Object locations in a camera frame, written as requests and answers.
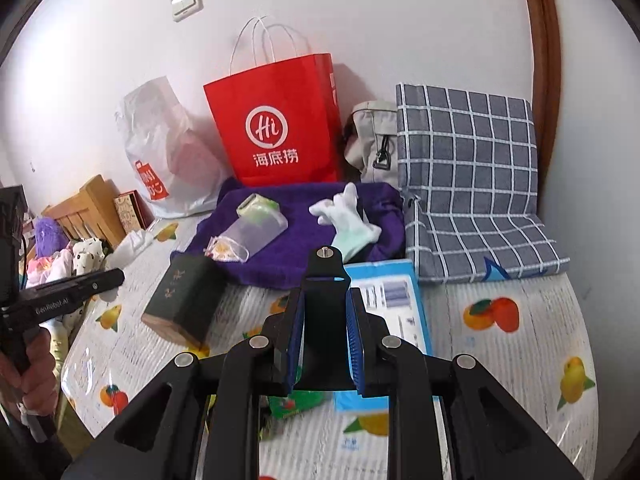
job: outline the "yellow fruit print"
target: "yellow fruit print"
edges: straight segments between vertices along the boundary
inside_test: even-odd
[[[187,348],[187,352],[191,352],[192,354],[196,354],[198,359],[204,359],[209,357],[210,349],[207,345],[203,345],[200,348],[196,348],[193,346],[189,346]]]
[[[245,339],[248,339],[250,337],[253,337],[254,335],[258,335],[260,332],[262,332],[262,325],[254,326],[251,330],[248,330],[247,332],[242,332],[242,337]]]
[[[175,230],[178,228],[178,222],[172,222],[167,227],[163,228],[156,236],[156,240],[159,242],[165,242],[167,240],[175,240]]]
[[[269,314],[279,314],[281,312],[284,312],[285,309],[287,308],[288,301],[289,301],[288,294],[286,296],[282,296],[281,298],[278,298],[276,301],[271,303],[271,306],[269,307]]]
[[[102,315],[96,319],[100,323],[100,326],[105,329],[112,329],[114,332],[118,331],[118,318],[122,311],[122,305],[112,306],[105,310]]]
[[[566,403],[577,402],[585,390],[589,390],[596,385],[593,380],[587,377],[584,370],[584,363],[579,357],[570,357],[564,364],[564,375],[560,381],[560,402],[558,410]]]
[[[364,430],[377,436],[389,435],[389,414],[375,413],[373,415],[361,415],[348,425],[343,433],[353,433]]]

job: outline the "hi logo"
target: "hi logo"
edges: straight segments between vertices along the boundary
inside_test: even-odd
[[[265,150],[280,146],[289,131],[282,112],[271,106],[258,106],[251,110],[244,126],[249,140]]]

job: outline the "white glove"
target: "white glove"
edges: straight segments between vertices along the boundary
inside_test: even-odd
[[[313,204],[309,212],[318,217],[320,225],[333,225],[335,237],[332,245],[342,253],[344,263],[351,260],[363,247],[378,241],[382,229],[370,224],[367,217],[358,215],[358,191],[353,182],[344,187],[333,200],[325,199]]]

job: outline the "white wall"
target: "white wall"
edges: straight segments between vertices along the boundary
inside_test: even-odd
[[[530,98],[525,0],[204,0],[180,23],[169,0],[44,0],[0,68],[0,137],[31,207],[96,173],[134,187],[113,111],[148,79],[166,74],[212,129],[202,85],[226,75],[236,34],[259,12],[332,53],[343,117],[357,102],[393,100],[400,80]],[[240,54],[249,66],[246,42]]]
[[[6,146],[0,138],[0,182],[5,187],[14,186],[17,181],[14,175],[14,168],[6,152]]]
[[[640,43],[611,0],[556,0],[562,104],[542,218],[571,255],[604,478],[640,430]]]

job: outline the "bed sheet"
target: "bed sheet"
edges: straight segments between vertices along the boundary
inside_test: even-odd
[[[65,362],[63,391],[95,436],[114,417],[102,392],[116,386],[133,398],[184,347],[164,341],[140,321],[169,265],[173,250],[185,248],[204,216],[162,221],[156,240],[124,269],[125,282],[111,297],[93,298]],[[596,377],[584,321],[565,274],[530,280],[422,286],[434,354],[451,359],[475,355],[561,447],[587,480],[593,477],[597,445]],[[228,351],[243,333],[259,327],[283,291],[227,287],[207,343],[209,354]],[[464,310],[479,300],[508,297],[518,305],[520,324],[505,333],[495,324],[473,330]],[[119,307],[117,324],[105,328],[102,314]],[[579,400],[561,403],[564,364],[578,357],[593,386]],[[285,420],[274,420],[260,443],[260,474],[276,480],[386,479],[388,439],[367,430],[345,432],[356,416],[337,413],[327,402]],[[442,423],[436,409],[440,459],[450,478]]]

